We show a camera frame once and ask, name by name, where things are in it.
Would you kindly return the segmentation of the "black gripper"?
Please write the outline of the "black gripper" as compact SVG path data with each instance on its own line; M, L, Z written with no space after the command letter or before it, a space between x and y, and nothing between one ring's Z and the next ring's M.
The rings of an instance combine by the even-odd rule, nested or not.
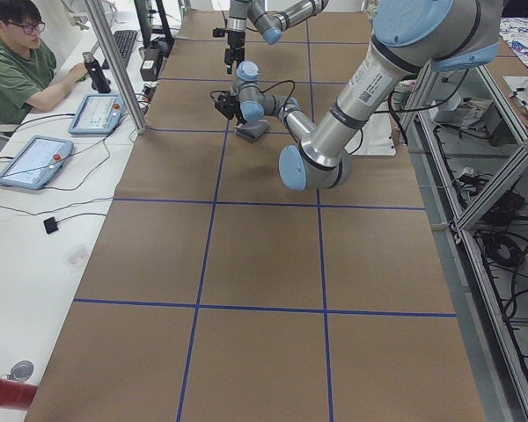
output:
M227 39L227 44L229 47L227 47L224 52L224 65L226 73L230 74L232 72L233 59L237 66L239 66L245 60L246 31L215 27L212 30L212 37L225 37Z
M209 98L213 101L214 107L227 120L236 119L238 124L245 124L247 120L244 118L240 103L237 97L229 91L214 90L209 93Z

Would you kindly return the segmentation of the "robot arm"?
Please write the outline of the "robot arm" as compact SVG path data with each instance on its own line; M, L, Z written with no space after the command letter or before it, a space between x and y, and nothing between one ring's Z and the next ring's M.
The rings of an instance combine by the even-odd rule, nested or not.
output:
M321 13L328 3L328 0L304 0L283 11L266 11L261 1L231 1L224 28L216 27L212 33L214 38L226 38L224 66L227 74L231 75L233 68L245 60L248 22L268 45L273 45L288 29Z
M380 1L372 22L367 54L356 73L314 124L292 97L264 93L258 66L245 58L246 25L252 23L268 44L283 32L318 15L325 1L300 1L270 13L258 1L233 1L224 33L224 63L233 76L216 109L251 129L265 116L282 121L296 144L279 156L279 173L291 190L330 189L352 170L346 147L405 77L429 63L436 72L470 69L493 61L499 45L503 1Z

